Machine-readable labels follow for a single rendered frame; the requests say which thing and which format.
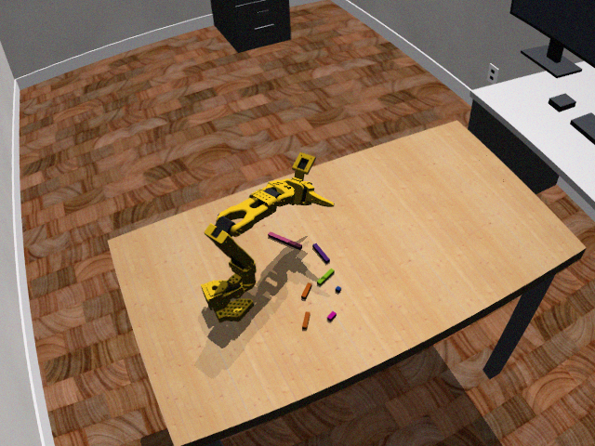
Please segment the pink rod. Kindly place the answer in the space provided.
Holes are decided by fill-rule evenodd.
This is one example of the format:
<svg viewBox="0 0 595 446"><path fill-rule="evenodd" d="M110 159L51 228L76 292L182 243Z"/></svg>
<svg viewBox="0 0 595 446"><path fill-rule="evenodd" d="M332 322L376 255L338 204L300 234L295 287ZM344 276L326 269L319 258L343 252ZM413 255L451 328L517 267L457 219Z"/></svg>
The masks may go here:
<svg viewBox="0 0 595 446"><path fill-rule="evenodd" d="M294 248L296 248L298 250L300 250L302 248L302 244L293 242L293 241L291 241L289 239L286 239L285 237L282 237L280 235L277 235L277 234L275 234L273 232L269 232L268 237L270 237L270 238L272 238L272 239L274 239L274 240L276 240L278 242L281 242L281 243L287 244L289 246L292 246L292 247L294 247Z"/></svg>

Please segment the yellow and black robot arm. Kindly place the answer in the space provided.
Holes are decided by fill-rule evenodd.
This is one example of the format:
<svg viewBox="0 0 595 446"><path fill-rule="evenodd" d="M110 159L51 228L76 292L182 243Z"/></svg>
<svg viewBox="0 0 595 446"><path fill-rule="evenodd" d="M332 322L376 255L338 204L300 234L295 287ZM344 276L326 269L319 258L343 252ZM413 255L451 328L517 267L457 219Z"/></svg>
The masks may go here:
<svg viewBox="0 0 595 446"><path fill-rule="evenodd" d="M242 299L240 297L257 283L255 276L257 272L256 263L234 241L232 236L238 237L250 230L260 220L275 213L277 206L292 203L293 196L294 190L287 183L281 180L271 181L262 190L259 189L251 193L249 199L220 212L216 225L210 223L206 228L205 235L227 257L231 258L229 267L235 273L227 281L218 280L203 284L219 323L223 321L241 321L245 314L254 307L252 299ZM237 224L232 221L244 217L245 219ZM223 246L223 248L220 246ZM228 254L231 254L231 256ZM233 298L240 299L231 302Z"/></svg>

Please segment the lime green rod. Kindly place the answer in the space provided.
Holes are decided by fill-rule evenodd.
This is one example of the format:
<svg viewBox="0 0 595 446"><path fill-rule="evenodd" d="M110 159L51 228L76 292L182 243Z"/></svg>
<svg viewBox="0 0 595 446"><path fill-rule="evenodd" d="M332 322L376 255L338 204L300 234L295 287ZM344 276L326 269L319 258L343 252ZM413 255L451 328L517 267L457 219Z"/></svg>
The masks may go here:
<svg viewBox="0 0 595 446"><path fill-rule="evenodd" d="M328 270L328 271L325 273L325 275L324 275L322 278L320 278L320 279L317 281L317 284L321 286L321 285L322 285L322 284L323 284L325 281L327 281L327 280L328 280L328 279L329 279L329 278L330 278L330 277L331 277L331 276L332 276L334 273L335 273L335 271L334 271L333 269L330 269L330 270Z"/></svg>

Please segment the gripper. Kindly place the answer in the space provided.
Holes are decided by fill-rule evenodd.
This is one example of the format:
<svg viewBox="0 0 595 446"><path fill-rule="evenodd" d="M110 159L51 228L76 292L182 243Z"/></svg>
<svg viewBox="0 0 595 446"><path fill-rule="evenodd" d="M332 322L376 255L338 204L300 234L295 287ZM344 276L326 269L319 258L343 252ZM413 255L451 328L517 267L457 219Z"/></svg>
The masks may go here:
<svg viewBox="0 0 595 446"><path fill-rule="evenodd" d="M304 175L308 175L316 157L300 152L292 169L295 170L295 176L292 179L281 180L294 190L294 196L291 205L311 205L312 203L321 206L333 207L334 204L314 192L311 182L303 181Z"/></svg>

